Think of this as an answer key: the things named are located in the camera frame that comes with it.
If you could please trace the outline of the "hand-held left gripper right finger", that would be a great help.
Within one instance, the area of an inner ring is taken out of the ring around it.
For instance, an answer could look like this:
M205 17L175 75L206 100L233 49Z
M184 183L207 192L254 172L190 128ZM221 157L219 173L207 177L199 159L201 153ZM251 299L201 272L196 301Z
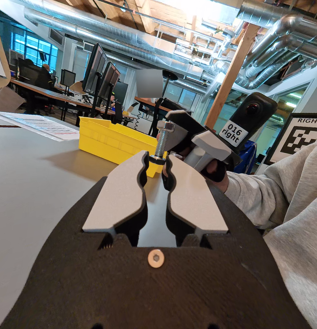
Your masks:
M168 195L169 212L194 228L196 235L226 234L228 227L206 179L174 155L168 156L166 171L173 181Z

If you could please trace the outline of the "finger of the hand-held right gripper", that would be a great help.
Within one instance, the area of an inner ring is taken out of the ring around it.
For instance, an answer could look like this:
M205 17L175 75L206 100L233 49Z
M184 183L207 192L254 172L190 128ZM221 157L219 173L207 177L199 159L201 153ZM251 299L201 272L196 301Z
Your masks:
M206 130L202 133L194 135L191 141L205 153L214 159L224 161L232 154L232 150L224 142L222 142L215 133Z
M166 119L176 125L169 134L167 144L207 144L208 130L184 110L173 110L166 114Z

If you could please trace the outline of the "silver hex bolt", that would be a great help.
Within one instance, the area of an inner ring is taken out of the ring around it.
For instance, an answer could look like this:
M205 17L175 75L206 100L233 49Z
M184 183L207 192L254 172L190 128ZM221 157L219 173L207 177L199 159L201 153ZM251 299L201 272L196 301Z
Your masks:
M175 130L175 124L168 121L158 121L159 138L155 150L155 156L164 158L165 148L170 133Z

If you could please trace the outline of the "yellow plastic bin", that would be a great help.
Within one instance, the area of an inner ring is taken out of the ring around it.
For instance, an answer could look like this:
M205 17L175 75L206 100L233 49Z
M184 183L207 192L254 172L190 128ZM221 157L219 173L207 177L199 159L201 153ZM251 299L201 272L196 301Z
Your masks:
M146 175L161 173L162 165L143 159L154 155L157 140L129 127L109 120L82 117L79 129L79 149L119 165L123 174L135 174L145 161Z

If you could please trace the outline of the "standing desk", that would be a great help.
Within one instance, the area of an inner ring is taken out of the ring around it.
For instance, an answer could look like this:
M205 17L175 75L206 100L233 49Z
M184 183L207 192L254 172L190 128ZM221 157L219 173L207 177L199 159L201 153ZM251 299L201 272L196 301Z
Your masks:
M144 113L144 107L148 107L149 110L153 110L153 121L148 132L148 135L156 137L158 134L157 123L159 120L165 118L166 114L171 111L171 109L165 106L165 99L159 98L155 103L149 101L145 98L135 97L135 100L139 102L139 110Z

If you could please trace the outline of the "person's right hand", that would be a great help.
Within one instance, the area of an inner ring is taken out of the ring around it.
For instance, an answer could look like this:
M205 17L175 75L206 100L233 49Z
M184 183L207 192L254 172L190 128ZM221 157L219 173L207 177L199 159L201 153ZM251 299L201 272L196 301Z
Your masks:
M185 162L202 176L211 180L222 192L226 192L229 178L225 160L214 159L194 143L167 144L166 150L171 152L171 156Z

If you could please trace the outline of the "blue jacket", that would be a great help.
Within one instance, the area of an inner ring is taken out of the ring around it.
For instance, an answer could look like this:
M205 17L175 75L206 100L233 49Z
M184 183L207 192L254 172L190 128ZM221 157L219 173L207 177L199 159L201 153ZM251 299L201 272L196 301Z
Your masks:
M257 143L247 141L239 156L242 161L235 167L234 172L239 174L250 174L256 159Z

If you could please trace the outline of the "black-white marker board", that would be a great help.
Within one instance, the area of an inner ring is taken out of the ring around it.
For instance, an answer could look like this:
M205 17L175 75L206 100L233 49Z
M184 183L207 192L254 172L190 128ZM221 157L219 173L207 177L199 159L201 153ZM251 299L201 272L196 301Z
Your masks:
M291 113L263 163L272 165L316 141L317 113Z

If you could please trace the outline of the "black floor lamp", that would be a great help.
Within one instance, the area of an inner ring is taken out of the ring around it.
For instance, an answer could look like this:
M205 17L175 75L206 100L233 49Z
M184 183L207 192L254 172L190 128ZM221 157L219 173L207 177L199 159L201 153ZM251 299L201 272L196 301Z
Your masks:
M163 97L164 97L166 88L167 88L168 83L169 83L170 80L171 81L178 80L178 77L177 77L176 74L174 74L173 72L167 71L167 70L162 71L162 76L166 79L166 82L165 82L165 85L164 85L164 88L163 88L162 97L159 98L156 101L155 108L154 108L154 114L153 114L153 122L152 122L152 125L151 125L151 128L150 128L150 131L149 131L149 135L152 136L152 137L155 137L155 138L158 134L157 123L159 121L160 105L163 102L163 99L164 99Z

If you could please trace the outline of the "medium black monitor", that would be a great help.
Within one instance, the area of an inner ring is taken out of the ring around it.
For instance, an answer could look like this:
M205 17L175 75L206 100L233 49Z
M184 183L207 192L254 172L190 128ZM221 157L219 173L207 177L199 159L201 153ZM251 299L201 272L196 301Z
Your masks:
M116 83L114 91L113 91L116 102L119 102L122 105L124 104L127 89L128 89L128 84L121 82L121 81L118 81Z

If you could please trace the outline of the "large black monitor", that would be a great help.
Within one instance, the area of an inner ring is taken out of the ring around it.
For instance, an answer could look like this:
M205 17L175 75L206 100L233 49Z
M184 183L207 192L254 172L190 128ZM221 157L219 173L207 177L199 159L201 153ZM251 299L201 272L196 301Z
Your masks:
M91 52L90 59L87 64L86 73L82 82L82 90L95 96L98 73L102 75L107 65L107 56L101 45L96 43Z
M98 96L103 100L108 100L110 88L115 88L120 77L120 72L115 65L109 61L105 67L100 81Z

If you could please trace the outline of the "silver ventilation ducts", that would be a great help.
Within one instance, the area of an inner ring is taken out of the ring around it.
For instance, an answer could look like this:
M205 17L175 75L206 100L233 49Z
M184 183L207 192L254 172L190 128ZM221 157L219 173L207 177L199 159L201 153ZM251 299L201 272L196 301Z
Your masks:
M12 1L24 6L24 16L33 23L44 24L44 15L49 17L49 22L59 19L80 27L106 35L124 42L128 47L133 45L136 50L133 56L148 59L153 63L165 65L158 56L173 59L181 64L186 61L190 65L202 68L210 76L216 74L216 69L210 62L202 64L192 57L174 54L174 50L168 46L156 47L153 35L121 25L117 22L94 14L86 13L75 7L64 5L56 1ZM247 69L243 75L239 74L235 84L245 89L256 89L262 85L273 73L273 69L279 69L291 61L294 55L303 55L312 60L317 60L317 20L308 16L287 11L257 1L237 1L234 6L230 1L209 1L206 10L213 8L216 21L223 22L224 15L230 15L233 19L239 18L244 22L254 24L262 28L269 28L267 33L251 52L246 56L242 69Z

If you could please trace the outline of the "small black monitor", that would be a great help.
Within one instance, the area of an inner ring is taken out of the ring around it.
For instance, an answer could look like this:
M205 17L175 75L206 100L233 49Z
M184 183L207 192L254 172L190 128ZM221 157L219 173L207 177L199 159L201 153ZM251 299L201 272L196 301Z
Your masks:
M62 69L61 70L61 78L60 78L60 84L65 87L71 87L75 83L76 79L76 73Z

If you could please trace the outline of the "instruction sheet on stand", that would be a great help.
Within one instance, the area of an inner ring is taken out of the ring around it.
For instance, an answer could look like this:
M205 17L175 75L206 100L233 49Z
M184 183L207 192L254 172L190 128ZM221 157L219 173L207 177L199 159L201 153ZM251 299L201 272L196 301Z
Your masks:
M7 60L6 55L5 55L5 51L4 51L4 48L3 48L1 38L0 38L0 60L1 60L4 72L5 72L5 75L7 77L6 79L0 77L0 88L3 88L3 87L5 87L9 84L9 82L11 80L11 73L10 73L8 60Z

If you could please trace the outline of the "wooden post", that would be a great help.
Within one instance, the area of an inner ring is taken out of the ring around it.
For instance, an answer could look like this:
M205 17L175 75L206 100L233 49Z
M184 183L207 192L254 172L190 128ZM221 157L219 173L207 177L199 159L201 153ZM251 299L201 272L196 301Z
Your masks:
M225 78L206 117L205 126L211 130L214 129L214 125L243 65L244 59L246 58L250 47L259 31L259 28L259 26L249 23L245 30L243 38L238 45L238 49L235 52L235 55L225 74Z

